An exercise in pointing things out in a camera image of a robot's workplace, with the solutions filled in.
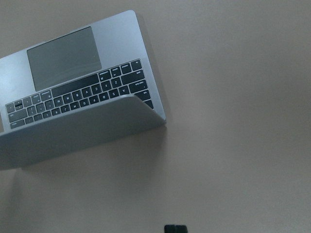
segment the shift key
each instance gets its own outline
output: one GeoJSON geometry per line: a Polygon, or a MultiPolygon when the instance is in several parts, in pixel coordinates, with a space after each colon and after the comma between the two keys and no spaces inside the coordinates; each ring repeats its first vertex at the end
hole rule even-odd
{"type": "Polygon", "coordinates": [[[22,109],[22,110],[10,113],[9,114],[9,121],[11,123],[13,121],[23,119],[25,117],[27,117],[27,111],[26,111],[26,109],[22,109]]]}

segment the keyboard key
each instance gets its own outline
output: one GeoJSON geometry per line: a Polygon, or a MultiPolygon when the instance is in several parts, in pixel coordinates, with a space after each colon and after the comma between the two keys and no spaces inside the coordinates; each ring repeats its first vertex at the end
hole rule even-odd
{"type": "Polygon", "coordinates": [[[37,109],[38,113],[42,113],[45,111],[44,103],[37,104],[35,108],[37,109]]]}
{"type": "Polygon", "coordinates": [[[131,62],[131,65],[132,65],[132,69],[133,69],[133,71],[134,71],[134,70],[141,69],[141,63],[140,63],[140,60],[137,60],[137,61],[133,61],[133,62],[131,62]]]}
{"type": "Polygon", "coordinates": [[[7,105],[6,105],[6,111],[7,111],[8,113],[14,112],[14,111],[15,111],[14,103],[7,104],[7,105]]]}
{"type": "Polygon", "coordinates": [[[145,103],[146,103],[149,107],[151,107],[152,109],[154,108],[154,105],[152,104],[152,101],[151,101],[151,100],[147,100],[147,101],[145,101],[145,103]]]}
{"type": "Polygon", "coordinates": [[[101,86],[99,84],[92,86],[92,92],[93,92],[93,95],[101,93],[102,92],[101,86]]]}
{"type": "Polygon", "coordinates": [[[33,104],[40,103],[41,102],[40,95],[36,94],[36,95],[31,96],[31,100],[33,101],[33,104]]]}
{"type": "Polygon", "coordinates": [[[60,110],[62,111],[62,113],[69,112],[70,111],[69,105],[65,105],[65,106],[61,107],[60,110]]]}
{"type": "Polygon", "coordinates": [[[59,108],[55,108],[52,110],[52,116],[58,115],[60,114],[60,109],[59,108]]]}
{"type": "Polygon", "coordinates": [[[42,113],[42,115],[43,115],[44,119],[52,116],[51,111],[47,111],[45,113],[42,113]]]}
{"type": "Polygon", "coordinates": [[[102,89],[103,91],[108,91],[110,90],[112,87],[111,87],[111,84],[110,84],[110,81],[106,81],[106,82],[103,82],[102,83],[102,89]]]}
{"type": "Polygon", "coordinates": [[[101,93],[101,94],[98,95],[98,97],[99,97],[100,101],[104,101],[104,100],[108,100],[109,99],[108,92],[101,93]]]}
{"type": "Polygon", "coordinates": [[[32,116],[31,116],[31,117],[29,117],[29,118],[26,118],[26,119],[25,119],[25,123],[26,123],[26,124],[33,123],[33,121],[34,121],[34,119],[33,119],[33,117],[32,117],[32,116]]]}
{"type": "Polygon", "coordinates": [[[112,84],[112,87],[113,87],[113,88],[116,88],[116,87],[119,87],[119,86],[122,85],[122,84],[121,84],[120,78],[112,79],[112,80],[111,80],[111,84],[112,84]]]}
{"type": "Polygon", "coordinates": [[[19,110],[19,109],[22,109],[23,108],[23,102],[22,100],[18,100],[18,101],[15,101],[14,102],[14,106],[15,106],[15,110],[19,110]]]}
{"type": "Polygon", "coordinates": [[[23,118],[27,117],[27,111],[26,109],[18,110],[16,112],[9,114],[9,121],[10,123],[13,121],[21,120],[23,118]]]}
{"type": "Polygon", "coordinates": [[[43,119],[42,114],[38,114],[34,116],[35,121],[42,120],[42,119],[43,119]]]}
{"type": "Polygon", "coordinates": [[[127,86],[120,87],[119,92],[120,92],[120,95],[130,94],[127,86]]]}
{"type": "Polygon", "coordinates": [[[120,67],[114,67],[111,69],[111,74],[112,74],[112,77],[117,77],[117,76],[120,76],[121,75],[121,70],[120,70],[120,67]]]}
{"type": "Polygon", "coordinates": [[[63,103],[63,98],[62,97],[57,97],[54,99],[54,104],[55,104],[55,107],[60,107],[62,106],[64,103],[63,103]]]}
{"type": "Polygon", "coordinates": [[[88,99],[80,100],[80,106],[81,107],[85,107],[85,106],[88,106],[88,105],[89,105],[88,99]]]}
{"type": "Polygon", "coordinates": [[[118,90],[117,89],[113,89],[113,90],[109,91],[109,96],[110,96],[111,99],[114,98],[114,97],[119,96],[118,90]]]}
{"type": "Polygon", "coordinates": [[[137,83],[132,83],[128,85],[131,93],[142,91],[148,88],[146,80],[139,81],[137,83]]]}
{"type": "Polygon", "coordinates": [[[73,102],[70,104],[70,109],[71,110],[75,110],[75,109],[78,109],[80,108],[80,105],[79,105],[79,102],[73,102]]]}
{"type": "Polygon", "coordinates": [[[11,129],[15,129],[15,128],[22,126],[24,124],[25,124],[24,120],[19,120],[19,121],[16,121],[14,123],[11,123],[10,126],[11,126],[11,129]]]}
{"type": "Polygon", "coordinates": [[[53,109],[54,108],[54,103],[53,100],[48,100],[45,102],[45,107],[47,110],[53,109]]]}
{"type": "Polygon", "coordinates": [[[87,76],[85,78],[82,78],[82,79],[79,79],[79,80],[76,80],[76,81],[55,87],[52,89],[52,94],[54,97],[58,97],[58,96],[66,94],[66,93],[81,89],[83,87],[91,86],[91,85],[96,84],[98,82],[99,82],[99,80],[98,80],[97,74],[93,74],[93,75],[87,76]]]}
{"type": "Polygon", "coordinates": [[[72,96],[71,96],[71,94],[69,93],[69,94],[67,94],[67,95],[64,95],[63,96],[63,99],[64,99],[64,104],[66,104],[66,103],[71,103],[73,100],[72,100],[72,96]]]}
{"type": "Polygon", "coordinates": [[[138,92],[135,95],[138,96],[138,98],[140,98],[142,101],[150,99],[150,94],[148,90],[138,92]]]}
{"type": "Polygon", "coordinates": [[[74,101],[77,101],[77,100],[80,100],[82,99],[82,93],[81,91],[75,91],[72,93],[72,96],[73,96],[73,100],[74,101]]]}
{"type": "Polygon", "coordinates": [[[82,89],[83,98],[89,97],[92,95],[91,88],[87,87],[82,89]]]}
{"type": "Polygon", "coordinates": [[[111,74],[110,74],[110,71],[109,70],[105,70],[101,73],[99,73],[99,79],[100,81],[105,81],[105,80],[108,80],[108,79],[111,79],[111,74]]]}
{"type": "Polygon", "coordinates": [[[34,106],[27,108],[27,112],[28,112],[28,116],[32,116],[32,115],[37,114],[34,106]]]}
{"type": "Polygon", "coordinates": [[[31,98],[30,97],[26,97],[23,99],[23,104],[24,104],[24,107],[27,108],[29,106],[31,106],[31,98]]]}
{"type": "Polygon", "coordinates": [[[133,83],[144,78],[145,76],[142,70],[139,70],[139,71],[136,71],[130,74],[126,74],[121,77],[123,85],[133,83]]]}
{"type": "Polygon", "coordinates": [[[129,63],[122,65],[121,70],[122,70],[122,74],[127,74],[127,73],[130,73],[132,71],[129,63]]]}
{"type": "Polygon", "coordinates": [[[46,101],[52,98],[51,91],[42,92],[40,93],[40,96],[42,101],[46,101]]]}
{"type": "Polygon", "coordinates": [[[90,97],[88,99],[89,99],[89,103],[90,104],[94,104],[94,103],[98,103],[99,102],[98,96],[92,96],[92,97],[90,97]]]}

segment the open laptop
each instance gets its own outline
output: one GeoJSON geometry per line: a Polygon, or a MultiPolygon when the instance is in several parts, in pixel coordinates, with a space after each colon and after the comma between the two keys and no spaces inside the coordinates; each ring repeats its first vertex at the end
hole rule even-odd
{"type": "Polygon", "coordinates": [[[134,11],[0,59],[0,169],[165,123],[134,11]]]}

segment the silver laptop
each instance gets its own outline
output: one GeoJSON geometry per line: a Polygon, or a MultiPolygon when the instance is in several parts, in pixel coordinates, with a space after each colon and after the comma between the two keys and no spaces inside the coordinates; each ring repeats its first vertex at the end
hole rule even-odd
{"type": "Polygon", "coordinates": [[[1,58],[0,114],[0,169],[164,124],[135,12],[1,58]]]}

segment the laptop keyboard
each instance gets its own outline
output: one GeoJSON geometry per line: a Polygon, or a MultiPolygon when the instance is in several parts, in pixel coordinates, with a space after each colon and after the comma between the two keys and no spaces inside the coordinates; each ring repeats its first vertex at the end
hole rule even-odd
{"type": "Polygon", "coordinates": [[[6,105],[11,129],[134,93],[152,109],[140,60],[122,64],[6,105]]]}

